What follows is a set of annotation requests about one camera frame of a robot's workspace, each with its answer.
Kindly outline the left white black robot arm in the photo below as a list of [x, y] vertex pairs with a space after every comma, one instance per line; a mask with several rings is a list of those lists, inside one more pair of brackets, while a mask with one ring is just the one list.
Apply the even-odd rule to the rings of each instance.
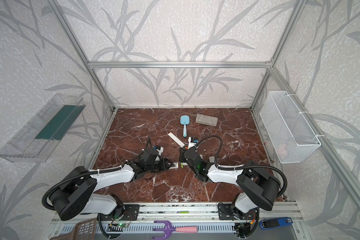
[[123, 202], [113, 194], [97, 194], [98, 190], [142, 179], [147, 173], [161, 173], [174, 163], [161, 156], [163, 147], [143, 150], [135, 161], [103, 170], [87, 170], [83, 166], [73, 169], [62, 181], [44, 194], [42, 204], [56, 211], [62, 221], [77, 215], [100, 214], [118, 218], [124, 214]]

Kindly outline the white remote control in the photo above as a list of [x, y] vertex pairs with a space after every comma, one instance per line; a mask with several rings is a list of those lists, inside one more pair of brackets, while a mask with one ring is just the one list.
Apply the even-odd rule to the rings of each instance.
[[179, 169], [179, 168], [183, 168], [183, 165], [182, 165], [182, 163], [176, 162], [171, 165], [170, 170]]

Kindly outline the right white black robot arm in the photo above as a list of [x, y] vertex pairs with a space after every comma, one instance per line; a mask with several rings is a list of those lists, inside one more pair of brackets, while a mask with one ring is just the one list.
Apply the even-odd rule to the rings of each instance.
[[233, 208], [247, 213], [258, 207], [271, 211], [276, 198], [280, 197], [287, 187], [286, 176], [272, 166], [255, 165], [248, 162], [242, 166], [216, 166], [206, 162], [195, 147], [181, 148], [180, 162], [185, 162], [203, 182], [227, 183], [242, 189], [233, 202]]

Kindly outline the long white remote cover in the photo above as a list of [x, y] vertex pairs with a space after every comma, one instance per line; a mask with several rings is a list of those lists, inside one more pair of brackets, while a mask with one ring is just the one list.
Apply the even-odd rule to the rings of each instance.
[[168, 133], [168, 136], [176, 143], [180, 146], [180, 148], [183, 148], [185, 146], [185, 144], [179, 139], [177, 138], [173, 133]]

